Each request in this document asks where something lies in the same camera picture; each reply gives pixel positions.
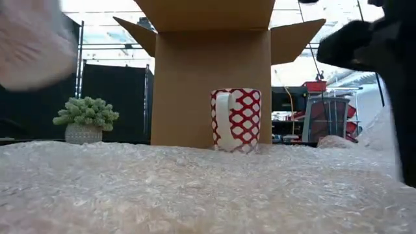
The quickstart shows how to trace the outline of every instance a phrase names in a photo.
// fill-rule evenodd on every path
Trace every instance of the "box flap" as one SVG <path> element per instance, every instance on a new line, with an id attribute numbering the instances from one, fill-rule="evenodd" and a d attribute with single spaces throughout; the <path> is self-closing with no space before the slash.
<path id="1" fill-rule="evenodd" d="M 268 29 L 275 0 L 135 0 L 158 32 Z"/>
<path id="2" fill-rule="evenodd" d="M 272 65 L 293 62 L 325 22 L 325 19 L 318 19 L 272 28 L 270 30 Z"/>
<path id="3" fill-rule="evenodd" d="M 113 17 L 151 56 L 155 56 L 156 33 L 140 25 L 130 23 L 124 19 Z"/>

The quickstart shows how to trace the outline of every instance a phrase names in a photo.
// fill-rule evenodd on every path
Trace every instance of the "white plant pot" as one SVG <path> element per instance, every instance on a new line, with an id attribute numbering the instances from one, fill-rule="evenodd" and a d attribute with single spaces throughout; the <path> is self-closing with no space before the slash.
<path id="1" fill-rule="evenodd" d="M 95 143 L 103 140 L 101 128 L 93 125 L 71 123 L 66 126 L 65 141 L 71 144 Z"/>

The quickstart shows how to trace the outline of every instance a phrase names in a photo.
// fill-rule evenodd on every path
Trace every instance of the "potted plant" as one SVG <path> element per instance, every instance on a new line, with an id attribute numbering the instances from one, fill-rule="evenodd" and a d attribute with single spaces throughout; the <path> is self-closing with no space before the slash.
<path id="1" fill-rule="evenodd" d="M 65 141 L 72 144 L 100 142 L 103 131 L 112 131 L 112 123 L 119 114 L 101 98 L 70 98 L 65 109 L 58 111 L 53 124 L 66 124 Z"/>

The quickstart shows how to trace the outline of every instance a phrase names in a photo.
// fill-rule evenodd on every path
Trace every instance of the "bubble wrap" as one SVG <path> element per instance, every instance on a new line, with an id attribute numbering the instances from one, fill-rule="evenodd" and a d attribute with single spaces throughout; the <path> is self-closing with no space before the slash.
<path id="1" fill-rule="evenodd" d="M 391 107 L 386 105 L 357 139 L 361 145 L 372 150 L 395 151 L 397 143 L 395 135 Z"/>
<path id="2" fill-rule="evenodd" d="M 341 148 L 341 149 L 352 149 L 356 148 L 356 143 L 353 143 L 345 138 L 339 136 L 325 136 L 318 142 L 318 148 Z"/>
<path id="3" fill-rule="evenodd" d="M 0 233 L 414 233 L 416 190 L 365 148 L 0 147 Z"/>

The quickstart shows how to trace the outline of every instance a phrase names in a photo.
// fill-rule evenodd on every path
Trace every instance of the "mug handle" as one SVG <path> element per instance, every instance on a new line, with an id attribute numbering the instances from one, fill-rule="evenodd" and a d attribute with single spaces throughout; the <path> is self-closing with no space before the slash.
<path id="1" fill-rule="evenodd" d="M 239 146 L 231 133 L 231 122 L 229 121 L 229 111 L 234 105 L 235 98 L 232 94 L 224 92 L 216 95 L 215 113 L 218 126 L 216 131 L 221 137 L 218 140 L 218 146 L 226 151 L 232 151 Z"/>

